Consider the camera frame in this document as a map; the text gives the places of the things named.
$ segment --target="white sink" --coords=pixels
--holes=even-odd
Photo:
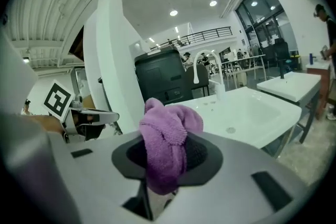
[[[276,77],[257,84],[257,88],[290,101],[298,102],[314,88],[320,80],[320,75],[289,72],[285,74],[284,79]]]
[[[247,87],[226,92],[224,101],[216,95],[175,103],[188,106],[202,117],[204,132],[262,148],[300,119],[301,108]]]

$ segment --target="ceiling light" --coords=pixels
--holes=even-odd
[[[210,7],[214,7],[217,5],[217,1],[213,0],[210,2]]]
[[[170,16],[176,16],[178,14],[177,10],[172,10]]]

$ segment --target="white pillar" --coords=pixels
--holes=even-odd
[[[85,71],[89,83],[89,89],[96,109],[108,110],[108,104],[104,96],[99,59],[97,53],[97,11],[95,11],[84,25],[83,51]]]
[[[144,101],[129,46],[141,37],[123,15],[122,0],[98,0],[97,53],[106,95],[123,133],[138,129]]]

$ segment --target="black chair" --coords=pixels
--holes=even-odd
[[[186,78],[187,78],[187,83],[192,90],[196,90],[199,88],[203,88],[203,96],[205,96],[205,91],[204,87],[207,88],[208,95],[209,95],[209,74],[208,71],[206,70],[205,66],[203,64],[197,64],[197,76],[198,80],[200,81],[198,84],[194,83],[194,67],[188,67],[186,70]]]
[[[268,69],[268,74],[269,74],[269,67],[270,67],[270,62],[271,63],[276,63],[276,54],[275,54],[275,49],[273,45],[269,45],[268,47],[263,47],[261,49],[263,56],[264,62],[267,63],[267,69]]]
[[[275,44],[273,45],[273,47],[274,47],[274,51],[275,51],[279,65],[282,66],[284,63],[286,63],[284,65],[286,72],[291,71],[293,69],[294,63],[292,62],[290,58],[290,53],[288,50],[287,42],[285,42],[283,38],[277,38],[275,39]]]

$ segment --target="black shirt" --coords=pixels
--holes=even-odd
[[[206,56],[203,56],[202,62],[205,66],[208,66],[209,65],[209,58],[207,58]]]
[[[328,16],[327,17],[327,27],[329,36],[329,45],[336,43],[336,23]],[[336,52],[332,54],[333,61],[336,61]]]

